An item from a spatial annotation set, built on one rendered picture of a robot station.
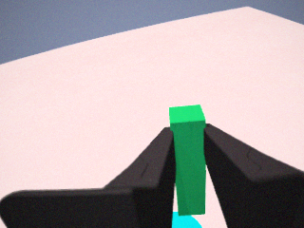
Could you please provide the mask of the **cyan circle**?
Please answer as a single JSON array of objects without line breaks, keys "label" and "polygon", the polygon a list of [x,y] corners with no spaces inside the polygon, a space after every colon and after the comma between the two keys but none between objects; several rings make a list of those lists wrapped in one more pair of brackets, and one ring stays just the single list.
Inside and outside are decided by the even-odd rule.
[{"label": "cyan circle", "polygon": [[202,228],[193,216],[178,216],[178,212],[173,212],[172,228]]}]

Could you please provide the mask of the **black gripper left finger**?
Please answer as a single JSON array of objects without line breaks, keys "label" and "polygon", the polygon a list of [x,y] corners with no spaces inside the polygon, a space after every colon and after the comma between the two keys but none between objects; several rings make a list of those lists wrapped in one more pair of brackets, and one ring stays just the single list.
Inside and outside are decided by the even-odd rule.
[{"label": "black gripper left finger", "polygon": [[0,199],[7,228],[172,228],[174,134],[165,127],[101,188],[17,190]]}]

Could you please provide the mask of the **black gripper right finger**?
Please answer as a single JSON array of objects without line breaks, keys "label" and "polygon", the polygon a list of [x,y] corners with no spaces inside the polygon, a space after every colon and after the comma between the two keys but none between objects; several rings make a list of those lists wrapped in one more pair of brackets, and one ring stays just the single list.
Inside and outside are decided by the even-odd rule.
[{"label": "black gripper right finger", "polygon": [[203,154],[227,228],[304,228],[304,171],[209,123]]}]

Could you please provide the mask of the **green rectangular post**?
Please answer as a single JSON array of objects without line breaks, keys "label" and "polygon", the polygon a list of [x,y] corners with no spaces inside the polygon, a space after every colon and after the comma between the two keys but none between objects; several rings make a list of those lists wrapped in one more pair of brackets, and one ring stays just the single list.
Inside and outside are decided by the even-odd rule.
[{"label": "green rectangular post", "polygon": [[205,215],[206,118],[202,107],[200,104],[169,107],[169,122],[174,134],[178,216]]}]

